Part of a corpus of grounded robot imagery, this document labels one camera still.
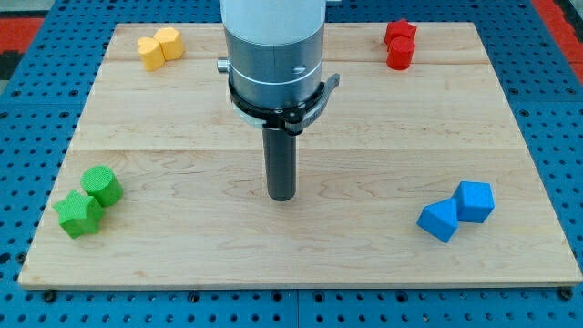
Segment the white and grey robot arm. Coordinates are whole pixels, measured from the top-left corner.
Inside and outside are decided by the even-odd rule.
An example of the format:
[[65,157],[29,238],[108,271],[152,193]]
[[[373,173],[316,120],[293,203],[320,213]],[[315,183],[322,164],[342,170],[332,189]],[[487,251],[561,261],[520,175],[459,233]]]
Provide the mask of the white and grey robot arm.
[[324,0],[220,0],[230,96],[255,128],[322,96]]

